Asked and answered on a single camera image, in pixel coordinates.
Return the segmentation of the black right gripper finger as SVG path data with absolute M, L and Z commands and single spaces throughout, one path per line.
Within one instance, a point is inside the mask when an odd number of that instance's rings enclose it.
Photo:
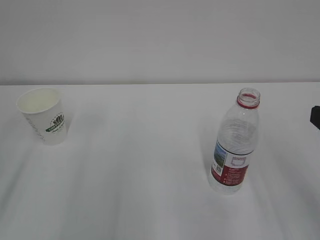
M 320 106 L 319 106 L 319 105 L 315 105 L 315 106 L 311 109 L 310 122 L 311 122 L 317 129 L 320 130 Z

